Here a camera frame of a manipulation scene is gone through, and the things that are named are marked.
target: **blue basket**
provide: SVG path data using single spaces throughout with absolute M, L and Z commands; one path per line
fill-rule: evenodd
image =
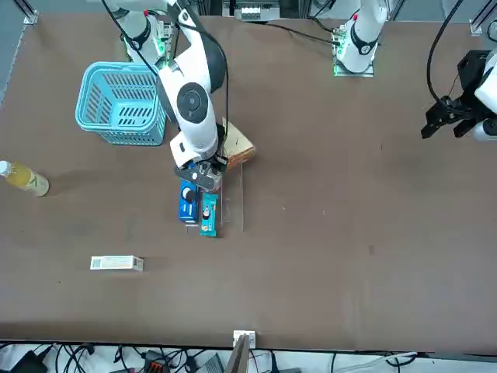
M 160 145 L 165 113 L 144 64 L 96 62 L 83 75 L 76 120 L 111 144 Z

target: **bottle cap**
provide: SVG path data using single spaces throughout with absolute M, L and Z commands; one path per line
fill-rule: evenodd
M 189 187 L 183 189 L 182 196 L 189 204 L 191 204 L 193 200 L 195 200 L 196 198 L 195 192 L 191 190 Z
M 12 171 L 12 165 L 7 161 L 0 161 L 0 175 L 7 176 Z

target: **bottle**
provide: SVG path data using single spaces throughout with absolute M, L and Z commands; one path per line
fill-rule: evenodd
M 22 190 L 28 190 L 37 197 L 44 196 L 50 187 L 48 180 L 17 162 L 0 161 L 0 175 L 7 183 Z

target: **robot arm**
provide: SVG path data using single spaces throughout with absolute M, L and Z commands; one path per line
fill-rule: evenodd
M 169 36 L 170 29 L 166 30 L 161 20 L 144 14 L 144 9 L 165 9 L 162 0 L 105 0 L 102 2 L 128 36 L 124 39 L 124 43 L 133 62 L 143 63 L 136 50 L 150 65 L 156 64 L 166 55 L 165 38 Z
M 388 16 L 386 0 L 361 0 L 359 11 L 342 26 L 346 39 L 338 60 L 353 72 L 366 71 L 374 59 L 378 37 Z
M 167 0 L 168 15 L 190 42 L 158 74 L 157 92 L 171 122 L 180 129 L 171 140 L 175 172 L 206 190 L 217 189 L 226 159 L 220 149 L 224 128 L 216 125 L 210 94 L 220 88 L 226 61 L 205 35 L 198 17 L 183 0 Z
M 474 129 L 479 141 L 497 140 L 497 50 L 469 51 L 457 64 L 463 93 L 456 99 L 444 96 L 426 112 L 422 138 L 431 138 L 442 126 L 456 124 L 454 135 L 463 137 Z

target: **white box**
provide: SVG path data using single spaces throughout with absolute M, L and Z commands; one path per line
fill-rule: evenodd
M 248 341 L 250 342 L 250 349 L 255 348 L 255 331 L 254 330 L 233 330 L 233 347 L 236 346 L 238 338 L 244 335 L 248 336 Z
M 134 255 L 92 256 L 90 270 L 143 271 L 143 259 Z

